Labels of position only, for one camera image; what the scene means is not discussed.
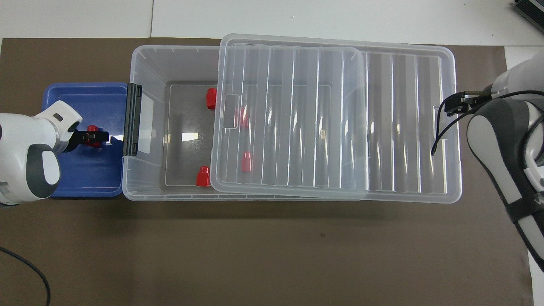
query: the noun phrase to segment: brown mat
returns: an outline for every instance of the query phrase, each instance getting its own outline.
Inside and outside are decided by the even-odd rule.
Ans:
[[[127,82],[140,45],[218,43],[4,39],[0,112],[38,113],[55,82]],[[450,49],[459,89],[506,70],[502,47]],[[49,199],[0,210],[0,246],[45,273],[53,305],[532,305],[527,250],[465,126],[455,204]],[[4,254],[0,275],[0,304],[45,300]]]

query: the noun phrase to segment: black strap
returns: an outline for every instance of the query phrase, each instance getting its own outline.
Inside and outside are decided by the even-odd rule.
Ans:
[[[523,197],[512,203],[505,204],[505,207],[512,223],[517,222],[536,212],[544,211],[544,192],[537,192]]]

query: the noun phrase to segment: cable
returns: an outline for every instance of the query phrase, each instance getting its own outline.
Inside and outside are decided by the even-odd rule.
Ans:
[[[540,95],[540,96],[544,96],[544,91],[539,91],[539,90],[520,90],[520,91],[515,91],[513,93],[508,93],[508,94],[505,94],[505,95],[502,95],[502,96],[499,96],[499,97],[496,97],[494,99],[503,99],[503,98],[507,98],[507,97],[512,97],[512,96],[517,96],[517,95],[524,95],[524,94],[533,94],[533,95]],[[455,118],[450,124],[448,124],[440,134],[438,134],[438,129],[436,129],[437,131],[437,136],[435,137],[435,142],[434,144],[432,144],[432,148],[431,148],[431,155],[434,155],[436,153],[436,149],[438,147],[438,142],[440,141],[440,139],[442,138],[442,136],[444,136],[444,134],[446,134],[446,132],[449,130],[450,127],[452,127],[454,124],[456,124],[459,120],[461,120],[462,118],[468,116],[468,115],[471,115],[471,114],[474,114],[477,110],[479,110],[482,106],[488,104],[489,102],[493,101],[493,100],[489,100],[489,101],[486,101],[480,105],[477,105],[476,107],[472,108],[470,111],[460,115],[459,117]]]
[[[51,301],[51,290],[49,289],[49,283],[47,282],[45,275],[41,273],[41,271],[36,266],[34,266],[30,261],[24,259],[23,257],[20,257],[19,255],[13,253],[12,251],[8,249],[4,249],[3,247],[0,247],[0,251],[20,260],[21,262],[23,262],[23,264],[29,266],[32,270],[34,270],[34,272],[36,272],[40,276],[41,280],[44,282],[45,291],[47,292],[47,300],[45,302],[45,306],[49,306],[49,302]]]

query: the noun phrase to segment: container lid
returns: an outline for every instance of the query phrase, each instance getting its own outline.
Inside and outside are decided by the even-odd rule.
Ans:
[[[220,45],[212,186],[455,202],[457,127],[430,156],[437,107],[454,90],[442,47],[230,34]]]
[[[98,148],[79,145],[59,154],[60,181],[52,197],[114,197],[122,192],[123,133],[127,83],[56,83],[44,92],[42,109],[63,100],[82,117],[78,130],[95,125],[109,132]]]

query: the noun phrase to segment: black latch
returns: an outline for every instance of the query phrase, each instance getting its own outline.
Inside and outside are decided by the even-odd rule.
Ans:
[[[140,133],[141,85],[128,83],[127,109],[125,113],[125,132],[123,135],[123,155],[136,156]]]

